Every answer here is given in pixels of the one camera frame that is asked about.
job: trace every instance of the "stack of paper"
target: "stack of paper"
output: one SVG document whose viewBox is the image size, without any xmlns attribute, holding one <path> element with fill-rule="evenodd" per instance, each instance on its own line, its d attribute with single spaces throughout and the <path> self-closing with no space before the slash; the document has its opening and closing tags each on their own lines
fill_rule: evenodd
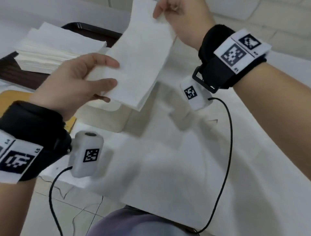
<svg viewBox="0 0 311 236">
<path fill-rule="evenodd" d="M 98 52 L 106 46 L 106 42 L 45 22 L 38 30 L 31 29 L 27 37 L 15 46 L 19 53 L 15 60 L 22 70 L 51 74 L 65 60 Z"/>
<path fill-rule="evenodd" d="M 153 0 L 134 0 L 128 29 L 106 55 L 120 68 L 96 67 L 87 78 L 115 78 L 118 86 L 105 96 L 140 111 L 164 66 L 176 35 L 164 15 L 152 17 Z"/>
</svg>

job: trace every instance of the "wristband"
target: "wristband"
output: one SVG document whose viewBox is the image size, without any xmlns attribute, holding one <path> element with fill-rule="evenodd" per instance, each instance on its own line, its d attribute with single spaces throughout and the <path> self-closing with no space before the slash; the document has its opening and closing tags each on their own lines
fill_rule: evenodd
<svg viewBox="0 0 311 236">
<path fill-rule="evenodd" d="M 220 88 L 228 89 L 256 66 L 266 62 L 270 49 L 271 45 L 245 29 L 235 33 L 224 25 L 216 25 L 204 37 L 199 50 L 202 65 L 196 68 L 193 79 L 212 93 Z"/>
<path fill-rule="evenodd" d="M 64 126 L 62 116 L 55 111 L 14 102 L 0 118 L 0 182 L 36 178 L 66 155 L 71 150 L 71 137 Z"/>
</svg>

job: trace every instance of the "person's left hand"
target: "person's left hand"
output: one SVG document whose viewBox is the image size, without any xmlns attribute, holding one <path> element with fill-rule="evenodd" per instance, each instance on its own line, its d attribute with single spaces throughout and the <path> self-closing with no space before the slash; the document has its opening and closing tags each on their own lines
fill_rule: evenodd
<svg viewBox="0 0 311 236">
<path fill-rule="evenodd" d="M 84 80 L 96 65 L 113 68 L 120 66 L 115 59 L 98 53 L 65 61 L 35 91 L 29 102 L 57 111 L 64 121 L 69 120 L 82 105 L 91 100 L 102 99 L 110 102 L 109 98 L 97 94 L 116 87 L 115 79 Z"/>
</svg>

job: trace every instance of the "qr-like code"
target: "qr-like code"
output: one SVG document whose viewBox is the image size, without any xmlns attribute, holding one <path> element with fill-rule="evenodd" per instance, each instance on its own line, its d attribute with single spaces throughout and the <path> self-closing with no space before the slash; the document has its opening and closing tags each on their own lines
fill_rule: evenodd
<svg viewBox="0 0 311 236">
<path fill-rule="evenodd" d="M 221 58 L 229 65 L 234 66 L 237 64 L 247 53 L 237 44 L 233 44 Z"/>
<path fill-rule="evenodd" d="M 185 89 L 184 91 L 185 91 L 185 94 L 186 94 L 188 100 L 193 99 L 194 97 L 197 96 L 197 92 L 194 90 L 193 86 Z"/>
<path fill-rule="evenodd" d="M 22 174 L 35 156 L 10 151 L 0 163 L 0 171 Z"/>
<path fill-rule="evenodd" d="M 99 149 L 87 149 L 85 151 L 83 162 L 97 161 Z"/>
<path fill-rule="evenodd" d="M 254 48 L 261 45 L 261 42 L 259 42 L 254 36 L 251 34 L 248 34 L 244 36 L 243 38 L 239 39 L 239 41 L 246 46 L 249 50 L 253 50 Z"/>
</svg>

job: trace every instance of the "black tray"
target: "black tray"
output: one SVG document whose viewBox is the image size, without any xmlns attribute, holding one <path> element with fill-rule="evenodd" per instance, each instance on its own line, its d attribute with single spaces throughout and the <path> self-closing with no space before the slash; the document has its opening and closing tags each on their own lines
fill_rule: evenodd
<svg viewBox="0 0 311 236">
<path fill-rule="evenodd" d="M 69 23 L 62 28 L 91 39 L 107 41 L 107 47 L 112 47 L 122 35 L 111 30 L 79 22 Z M 14 60 L 17 55 L 17 52 L 13 52 L 0 59 L 0 79 L 27 88 L 37 89 L 49 75 L 21 70 L 17 62 Z"/>
</svg>

